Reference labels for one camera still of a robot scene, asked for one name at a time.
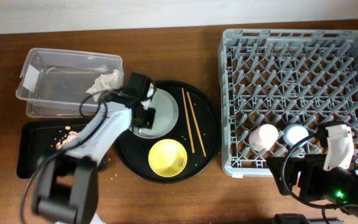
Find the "grey plate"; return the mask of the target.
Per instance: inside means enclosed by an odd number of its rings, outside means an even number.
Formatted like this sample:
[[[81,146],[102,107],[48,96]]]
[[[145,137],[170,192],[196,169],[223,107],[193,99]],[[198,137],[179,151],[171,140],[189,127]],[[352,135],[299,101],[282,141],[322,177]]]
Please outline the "grey plate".
[[[135,135],[141,138],[154,139],[169,133],[178,120],[178,105],[174,97],[167,91],[156,89],[149,103],[149,109],[155,109],[154,123],[151,129],[129,128]]]

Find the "noodle food scraps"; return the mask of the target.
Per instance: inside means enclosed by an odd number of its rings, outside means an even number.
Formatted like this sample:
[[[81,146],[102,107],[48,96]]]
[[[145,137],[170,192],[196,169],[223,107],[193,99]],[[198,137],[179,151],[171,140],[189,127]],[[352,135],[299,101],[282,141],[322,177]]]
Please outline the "noodle food scraps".
[[[61,140],[58,140],[58,142],[56,143],[55,148],[57,150],[60,150],[66,143],[70,142],[71,140],[76,138],[77,135],[79,135],[79,132],[72,130],[70,126],[65,126],[64,130],[66,131],[66,133],[63,135]]]

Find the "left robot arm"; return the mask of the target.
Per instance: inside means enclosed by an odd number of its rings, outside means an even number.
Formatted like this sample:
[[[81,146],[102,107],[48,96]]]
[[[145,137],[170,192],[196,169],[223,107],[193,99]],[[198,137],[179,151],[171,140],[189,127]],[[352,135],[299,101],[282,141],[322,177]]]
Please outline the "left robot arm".
[[[34,185],[31,210],[50,222],[90,223],[98,207],[98,166],[127,129],[151,128],[149,108],[157,87],[133,72],[125,87],[99,92],[98,108],[79,135],[41,157],[27,185]]]

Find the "blue cup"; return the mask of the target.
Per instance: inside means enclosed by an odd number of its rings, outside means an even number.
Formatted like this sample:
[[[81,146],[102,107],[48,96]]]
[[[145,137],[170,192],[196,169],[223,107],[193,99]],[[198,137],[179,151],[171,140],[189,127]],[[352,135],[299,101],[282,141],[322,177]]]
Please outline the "blue cup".
[[[290,147],[309,136],[308,130],[300,124],[290,124],[284,130],[283,140]]]

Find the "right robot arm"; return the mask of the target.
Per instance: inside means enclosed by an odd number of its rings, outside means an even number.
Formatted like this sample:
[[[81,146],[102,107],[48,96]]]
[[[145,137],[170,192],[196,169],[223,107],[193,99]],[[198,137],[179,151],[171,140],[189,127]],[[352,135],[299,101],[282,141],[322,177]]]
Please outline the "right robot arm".
[[[318,139],[327,153],[292,156],[311,139]],[[358,218],[358,175],[349,169],[353,153],[351,128],[341,121],[330,121],[297,142],[285,157],[269,157],[266,163],[281,195],[290,195],[322,213],[339,209]]]

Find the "pink cup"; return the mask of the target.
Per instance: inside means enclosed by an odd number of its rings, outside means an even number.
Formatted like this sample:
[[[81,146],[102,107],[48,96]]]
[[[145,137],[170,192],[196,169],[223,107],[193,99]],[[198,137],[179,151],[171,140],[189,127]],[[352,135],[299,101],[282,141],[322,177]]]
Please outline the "pink cup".
[[[249,144],[255,151],[269,150],[278,139],[278,129],[271,124],[263,124],[249,136]]]

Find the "white tissue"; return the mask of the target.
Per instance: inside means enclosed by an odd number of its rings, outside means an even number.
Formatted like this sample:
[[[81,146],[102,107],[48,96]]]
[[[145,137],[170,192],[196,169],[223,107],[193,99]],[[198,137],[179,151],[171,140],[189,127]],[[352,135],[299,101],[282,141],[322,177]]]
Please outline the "white tissue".
[[[102,74],[95,79],[94,84],[86,90],[86,93],[93,96],[95,102],[104,91],[117,90],[121,87],[121,78],[119,70],[114,69],[112,73]]]

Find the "yellow bowl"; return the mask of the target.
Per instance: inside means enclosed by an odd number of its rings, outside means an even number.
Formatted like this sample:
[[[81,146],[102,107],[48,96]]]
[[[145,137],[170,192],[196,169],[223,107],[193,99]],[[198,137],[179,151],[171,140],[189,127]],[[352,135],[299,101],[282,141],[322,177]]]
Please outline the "yellow bowl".
[[[169,178],[182,173],[188,162],[188,155],[180,142],[163,139],[151,147],[148,162],[154,173]]]

